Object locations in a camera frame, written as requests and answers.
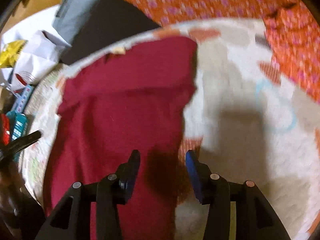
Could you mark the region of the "white plastic bag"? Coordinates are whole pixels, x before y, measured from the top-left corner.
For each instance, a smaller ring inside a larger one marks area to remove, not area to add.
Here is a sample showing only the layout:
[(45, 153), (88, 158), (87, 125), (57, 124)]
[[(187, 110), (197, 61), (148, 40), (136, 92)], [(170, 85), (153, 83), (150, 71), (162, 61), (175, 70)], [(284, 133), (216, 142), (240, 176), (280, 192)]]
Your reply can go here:
[(26, 45), (12, 69), (1, 69), (1, 85), (7, 85), (12, 91), (36, 85), (58, 64), (62, 52), (70, 47), (53, 28), (59, 9), (60, 6), (55, 5), (37, 12), (2, 35), (2, 49), (18, 40), (26, 41)]

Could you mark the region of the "dark red t-shirt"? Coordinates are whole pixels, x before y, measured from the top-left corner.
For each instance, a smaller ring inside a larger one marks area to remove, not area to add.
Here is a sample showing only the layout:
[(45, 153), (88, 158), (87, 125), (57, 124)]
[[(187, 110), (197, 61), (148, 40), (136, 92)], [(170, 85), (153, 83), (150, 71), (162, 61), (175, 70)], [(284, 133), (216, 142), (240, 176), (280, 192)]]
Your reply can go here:
[(119, 207), (124, 239), (173, 239), (183, 109), (195, 92), (197, 43), (175, 36), (105, 55), (66, 80), (43, 186), (50, 214), (76, 181), (100, 181), (138, 150), (132, 198)]

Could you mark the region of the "beige clothing tag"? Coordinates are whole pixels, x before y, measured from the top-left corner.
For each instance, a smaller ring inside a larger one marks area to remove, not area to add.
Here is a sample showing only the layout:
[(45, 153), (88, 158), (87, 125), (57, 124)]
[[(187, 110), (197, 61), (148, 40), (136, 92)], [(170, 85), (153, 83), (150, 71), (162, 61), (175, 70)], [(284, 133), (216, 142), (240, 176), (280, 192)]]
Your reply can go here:
[(113, 54), (113, 55), (125, 55), (126, 54), (126, 48), (124, 46), (114, 47), (110, 51), (110, 53)]

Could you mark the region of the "yellow plastic bag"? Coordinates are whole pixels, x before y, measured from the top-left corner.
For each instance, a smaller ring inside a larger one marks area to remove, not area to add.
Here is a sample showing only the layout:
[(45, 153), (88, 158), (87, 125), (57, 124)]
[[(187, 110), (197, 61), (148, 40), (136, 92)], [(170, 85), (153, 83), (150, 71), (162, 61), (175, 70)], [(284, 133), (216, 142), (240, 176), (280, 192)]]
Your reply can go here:
[(26, 40), (17, 40), (6, 44), (1, 51), (0, 68), (13, 68), (27, 42)]

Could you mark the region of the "light blue patterned box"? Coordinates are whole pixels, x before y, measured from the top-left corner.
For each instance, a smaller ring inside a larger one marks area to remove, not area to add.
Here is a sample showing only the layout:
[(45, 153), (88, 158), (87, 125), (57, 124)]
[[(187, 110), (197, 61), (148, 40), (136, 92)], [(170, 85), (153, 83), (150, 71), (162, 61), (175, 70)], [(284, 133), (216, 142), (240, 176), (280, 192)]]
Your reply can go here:
[(16, 100), (11, 108), (11, 111), (15, 111), (16, 113), (23, 113), (33, 93), (33, 90), (33, 86), (26, 85), (23, 89), (15, 91), (14, 96), (16, 96)]

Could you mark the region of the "heart-patterned quilt bedspread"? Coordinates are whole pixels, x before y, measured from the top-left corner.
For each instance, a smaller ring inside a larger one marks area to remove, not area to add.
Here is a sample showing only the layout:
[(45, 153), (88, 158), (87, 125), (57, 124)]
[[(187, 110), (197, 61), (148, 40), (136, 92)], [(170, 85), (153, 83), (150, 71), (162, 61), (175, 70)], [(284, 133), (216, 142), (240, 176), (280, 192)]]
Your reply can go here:
[(258, 20), (191, 21), (131, 36), (58, 66), (27, 105), (31, 131), (43, 132), (19, 163), (28, 192), (44, 208), (44, 178), (66, 80), (113, 55), (114, 47), (128, 51), (139, 43), (183, 36), (197, 43), (195, 92), (183, 109), (173, 239), (200, 239), (209, 210), (194, 196), (185, 166), (188, 150), (227, 181), (253, 181), (290, 239), (310, 238), (319, 213), (319, 104), (271, 65), (271, 50), (262, 45), (264, 29)]

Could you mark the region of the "teal box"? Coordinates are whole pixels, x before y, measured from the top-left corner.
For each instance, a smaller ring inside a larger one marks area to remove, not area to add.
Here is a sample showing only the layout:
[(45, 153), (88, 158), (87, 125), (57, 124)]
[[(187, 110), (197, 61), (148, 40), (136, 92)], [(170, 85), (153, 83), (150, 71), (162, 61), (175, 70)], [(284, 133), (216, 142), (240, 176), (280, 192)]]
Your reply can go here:
[(25, 114), (9, 111), (6, 116), (10, 123), (10, 142), (25, 135), (28, 126), (28, 119)]

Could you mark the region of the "red packet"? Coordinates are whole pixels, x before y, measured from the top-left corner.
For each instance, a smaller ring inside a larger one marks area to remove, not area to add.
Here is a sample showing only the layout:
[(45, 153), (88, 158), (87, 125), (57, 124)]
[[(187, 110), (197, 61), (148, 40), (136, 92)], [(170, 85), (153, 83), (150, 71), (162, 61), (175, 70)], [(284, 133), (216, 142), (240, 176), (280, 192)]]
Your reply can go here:
[(7, 145), (10, 142), (10, 121), (8, 117), (1, 113), (1, 143)]

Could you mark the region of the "orange floral fabric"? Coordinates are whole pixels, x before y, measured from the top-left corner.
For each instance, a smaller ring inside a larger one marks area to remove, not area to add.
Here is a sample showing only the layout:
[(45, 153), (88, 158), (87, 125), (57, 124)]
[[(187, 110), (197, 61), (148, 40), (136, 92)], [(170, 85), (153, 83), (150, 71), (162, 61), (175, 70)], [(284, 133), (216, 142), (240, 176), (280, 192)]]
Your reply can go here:
[(257, 18), (273, 67), (319, 101), (319, 25), (302, 0), (125, 0), (161, 26), (207, 18)]

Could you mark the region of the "black cushion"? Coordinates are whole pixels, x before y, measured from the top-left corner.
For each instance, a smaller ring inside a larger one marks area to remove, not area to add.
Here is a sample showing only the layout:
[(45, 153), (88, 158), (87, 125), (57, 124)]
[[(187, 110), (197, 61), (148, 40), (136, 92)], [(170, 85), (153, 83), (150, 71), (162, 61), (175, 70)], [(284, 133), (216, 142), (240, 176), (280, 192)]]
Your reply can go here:
[(129, 2), (99, 0), (60, 62), (71, 65), (115, 42), (159, 27)]

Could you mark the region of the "grey pillow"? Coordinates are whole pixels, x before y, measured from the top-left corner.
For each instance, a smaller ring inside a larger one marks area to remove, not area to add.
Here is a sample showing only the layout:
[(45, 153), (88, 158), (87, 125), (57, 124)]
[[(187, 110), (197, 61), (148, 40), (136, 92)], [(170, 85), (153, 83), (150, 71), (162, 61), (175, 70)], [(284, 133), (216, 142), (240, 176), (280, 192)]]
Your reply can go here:
[(72, 44), (98, 1), (62, 0), (53, 21), (53, 28), (68, 44)]

